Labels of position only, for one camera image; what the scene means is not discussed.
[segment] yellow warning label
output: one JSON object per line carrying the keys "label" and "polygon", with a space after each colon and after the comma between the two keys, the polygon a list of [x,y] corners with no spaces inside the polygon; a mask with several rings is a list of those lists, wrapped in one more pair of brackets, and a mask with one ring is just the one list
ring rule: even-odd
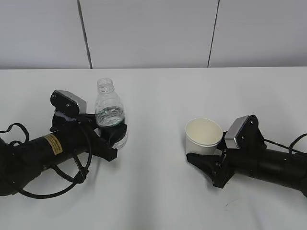
{"label": "yellow warning label", "polygon": [[49,142],[49,144],[51,145],[54,155],[58,155],[59,153],[63,152],[61,143],[59,142],[59,140],[56,138],[56,136],[54,136],[53,134],[48,134],[46,136],[44,136],[44,138]]}

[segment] black cylinder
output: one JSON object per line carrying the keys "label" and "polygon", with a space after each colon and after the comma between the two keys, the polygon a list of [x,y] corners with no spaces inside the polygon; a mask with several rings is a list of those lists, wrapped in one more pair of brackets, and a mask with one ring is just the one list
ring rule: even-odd
{"label": "black cylinder", "polygon": [[294,189],[301,189],[301,181],[307,176],[307,157],[270,149],[254,156],[234,151],[230,165],[236,173]]}
{"label": "black cylinder", "polygon": [[17,157],[26,164],[40,163],[42,169],[59,164],[88,150],[85,134],[76,128],[58,130],[15,147]]}

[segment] water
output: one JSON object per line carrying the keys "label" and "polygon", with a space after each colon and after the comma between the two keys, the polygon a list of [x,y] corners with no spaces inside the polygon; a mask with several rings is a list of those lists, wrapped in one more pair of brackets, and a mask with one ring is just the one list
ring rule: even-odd
{"label": "water", "polygon": [[96,122],[100,127],[116,126],[125,118],[120,107],[107,107],[96,114]]}

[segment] bottle neck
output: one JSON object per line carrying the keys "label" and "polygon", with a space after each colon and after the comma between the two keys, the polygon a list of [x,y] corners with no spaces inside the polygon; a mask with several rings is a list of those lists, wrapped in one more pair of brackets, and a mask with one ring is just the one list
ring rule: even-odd
{"label": "bottle neck", "polygon": [[113,81],[110,78],[102,78],[97,82],[98,92],[102,94],[109,94],[114,92]]}

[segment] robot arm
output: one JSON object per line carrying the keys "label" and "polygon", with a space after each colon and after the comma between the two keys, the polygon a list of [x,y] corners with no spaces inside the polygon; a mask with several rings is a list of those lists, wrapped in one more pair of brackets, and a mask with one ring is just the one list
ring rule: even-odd
{"label": "robot arm", "polygon": [[296,139],[289,152],[267,149],[257,117],[245,116],[224,133],[217,146],[221,156],[189,153],[187,160],[207,174],[215,187],[223,188],[235,173],[240,173],[298,189],[307,197],[307,155],[298,151],[292,154],[294,144],[306,135]]}
{"label": "robot arm", "polygon": [[[13,195],[17,192],[31,198],[52,198],[71,190],[76,184],[85,181],[92,155],[112,161],[117,157],[117,149],[112,146],[121,140],[127,125],[122,123],[115,127],[100,128],[96,124],[95,115],[86,114],[86,102],[78,96],[62,90],[55,90],[51,95],[51,103],[55,106],[52,119],[52,133],[29,141],[25,127],[19,126],[26,135],[24,143],[12,141],[6,144],[0,138],[0,196]],[[88,152],[89,157],[85,167],[78,155]],[[70,177],[61,171],[57,165],[73,158],[79,168],[75,177]],[[23,188],[43,171],[53,169],[71,185],[54,194],[36,195]]]}

